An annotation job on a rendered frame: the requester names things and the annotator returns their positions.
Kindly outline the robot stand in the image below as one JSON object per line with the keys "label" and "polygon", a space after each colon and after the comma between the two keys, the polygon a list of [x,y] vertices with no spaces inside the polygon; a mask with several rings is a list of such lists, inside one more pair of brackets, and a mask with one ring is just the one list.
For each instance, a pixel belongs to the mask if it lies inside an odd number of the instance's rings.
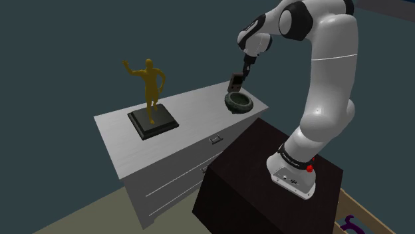
{"label": "robot stand", "polygon": [[192,212],[211,234],[333,234],[343,171],[316,156],[313,196],[287,191],[266,167],[287,138],[258,118],[207,167]]}

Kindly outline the golden figure on black base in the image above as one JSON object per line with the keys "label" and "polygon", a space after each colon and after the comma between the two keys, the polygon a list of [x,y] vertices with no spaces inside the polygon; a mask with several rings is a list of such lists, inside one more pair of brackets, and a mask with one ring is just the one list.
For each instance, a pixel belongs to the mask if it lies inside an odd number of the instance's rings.
{"label": "golden figure on black base", "polygon": [[146,140],[177,128],[178,122],[167,108],[158,102],[159,95],[164,89],[166,75],[159,68],[154,67],[150,58],[145,61],[146,68],[141,70],[132,70],[127,60],[123,60],[122,64],[130,75],[139,76],[144,81],[146,106],[128,113],[141,139]]}

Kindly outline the dark green bowl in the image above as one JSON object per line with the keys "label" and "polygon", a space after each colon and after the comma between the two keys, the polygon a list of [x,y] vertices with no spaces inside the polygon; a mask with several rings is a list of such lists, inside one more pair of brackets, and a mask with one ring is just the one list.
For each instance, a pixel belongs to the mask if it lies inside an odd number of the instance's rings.
{"label": "dark green bowl", "polygon": [[245,114],[253,109],[253,101],[241,92],[229,92],[224,98],[227,109],[233,114]]}

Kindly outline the light wooden frame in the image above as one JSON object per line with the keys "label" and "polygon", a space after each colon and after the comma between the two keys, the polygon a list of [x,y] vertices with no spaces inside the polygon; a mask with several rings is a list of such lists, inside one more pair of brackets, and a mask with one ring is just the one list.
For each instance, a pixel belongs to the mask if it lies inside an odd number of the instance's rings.
{"label": "light wooden frame", "polygon": [[351,229],[343,231],[340,228],[341,225],[345,224],[345,217],[347,215],[353,215],[354,218],[350,220],[352,223],[354,223],[354,221],[356,220],[359,220],[373,234],[396,234],[393,230],[387,227],[381,220],[375,217],[369,210],[364,208],[359,202],[357,202],[349,194],[347,194],[344,191],[344,189],[341,189],[337,205],[333,234],[356,234]]}

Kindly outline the white chest of drawers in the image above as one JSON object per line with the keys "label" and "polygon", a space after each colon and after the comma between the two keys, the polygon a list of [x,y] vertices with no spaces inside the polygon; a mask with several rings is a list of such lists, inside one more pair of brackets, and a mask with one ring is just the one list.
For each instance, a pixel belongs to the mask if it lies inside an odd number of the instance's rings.
{"label": "white chest of drawers", "polygon": [[226,93],[223,82],[161,99],[179,126],[147,140],[128,117],[144,104],[95,116],[143,229],[198,189],[207,166],[268,108],[251,96],[250,112],[232,114]]}

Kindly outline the purple curved object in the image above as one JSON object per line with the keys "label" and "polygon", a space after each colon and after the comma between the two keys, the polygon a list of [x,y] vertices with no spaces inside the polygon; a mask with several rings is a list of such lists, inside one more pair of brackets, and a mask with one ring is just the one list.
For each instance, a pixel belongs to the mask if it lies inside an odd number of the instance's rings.
{"label": "purple curved object", "polygon": [[347,215],[345,217],[345,224],[341,225],[340,228],[343,231],[347,231],[349,229],[353,230],[356,234],[366,234],[358,225],[352,223],[350,220],[354,218],[353,215]]}

